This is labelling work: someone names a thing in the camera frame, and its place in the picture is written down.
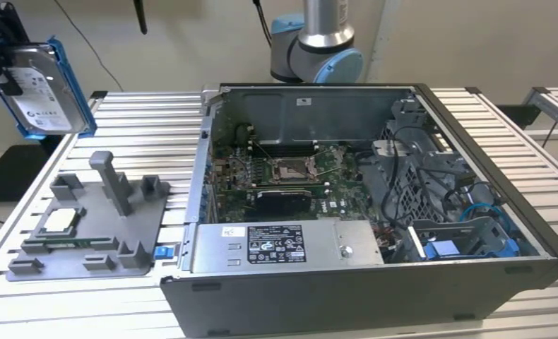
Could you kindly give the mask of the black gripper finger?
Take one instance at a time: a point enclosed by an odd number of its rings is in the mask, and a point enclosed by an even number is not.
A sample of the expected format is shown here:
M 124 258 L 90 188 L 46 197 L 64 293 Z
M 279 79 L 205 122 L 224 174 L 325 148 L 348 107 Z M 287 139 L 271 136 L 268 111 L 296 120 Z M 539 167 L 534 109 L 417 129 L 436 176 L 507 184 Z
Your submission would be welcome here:
M 0 82 L 0 89 L 5 95 L 22 95 L 24 92 L 21 90 L 17 81 L 14 80 L 10 71 L 8 69 L 2 69 L 1 75 L 4 76 L 4 80 Z

